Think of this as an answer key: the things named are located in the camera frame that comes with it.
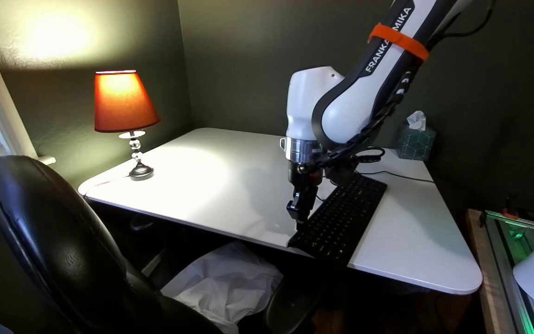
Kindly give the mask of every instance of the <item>franka emika robot arm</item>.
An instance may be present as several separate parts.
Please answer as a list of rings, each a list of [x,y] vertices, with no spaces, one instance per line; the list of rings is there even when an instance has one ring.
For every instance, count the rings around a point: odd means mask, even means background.
[[[395,0],[380,23],[424,48],[432,49],[471,0]],[[485,21],[495,0],[490,0]],[[452,34],[468,36],[473,32]],[[358,63],[343,77],[330,66],[296,72],[288,91],[286,138],[281,148],[289,160],[294,186],[287,209],[297,228],[308,219],[323,174],[342,183],[360,162],[386,116],[394,111],[423,63],[422,57],[395,43],[371,36]]]

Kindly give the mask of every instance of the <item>table lamp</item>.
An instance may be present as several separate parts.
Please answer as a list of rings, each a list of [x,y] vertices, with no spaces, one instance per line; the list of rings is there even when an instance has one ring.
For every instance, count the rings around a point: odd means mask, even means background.
[[[134,70],[96,72],[94,130],[102,133],[122,133],[129,139],[131,157],[137,162],[129,172],[134,180],[150,178],[154,169],[141,162],[141,129],[159,122],[154,106]]]

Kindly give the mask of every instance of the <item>chair backrest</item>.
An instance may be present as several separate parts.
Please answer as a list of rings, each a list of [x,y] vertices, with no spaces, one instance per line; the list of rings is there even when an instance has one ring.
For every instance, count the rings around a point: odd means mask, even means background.
[[[219,333],[155,290],[53,169],[0,157],[0,230],[24,271],[80,332]]]

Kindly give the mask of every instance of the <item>lamp base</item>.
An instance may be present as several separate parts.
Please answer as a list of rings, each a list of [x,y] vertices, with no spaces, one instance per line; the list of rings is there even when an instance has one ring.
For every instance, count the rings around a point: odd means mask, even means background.
[[[146,180],[151,178],[153,175],[154,168],[143,164],[141,161],[138,161],[137,165],[135,165],[135,167],[131,169],[131,172],[129,172],[129,177],[132,180]]]

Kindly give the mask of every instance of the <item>white desk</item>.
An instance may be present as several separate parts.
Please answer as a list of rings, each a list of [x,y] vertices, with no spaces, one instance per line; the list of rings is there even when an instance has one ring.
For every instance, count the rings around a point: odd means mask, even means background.
[[[286,247],[295,222],[286,211],[292,185],[279,138],[197,129],[144,154],[154,177],[130,180],[125,176],[134,162],[126,161],[78,191],[130,211],[302,253]],[[382,170],[431,179],[424,163],[399,159],[394,150],[387,150],[379,163],[358,167],[360,172]],[[436,186],[388,174],[370,177],[388,189],[350,268],[451,294],[475,292],[481,271]],[[324,180],[318,195],[325,198],[333,188]]]

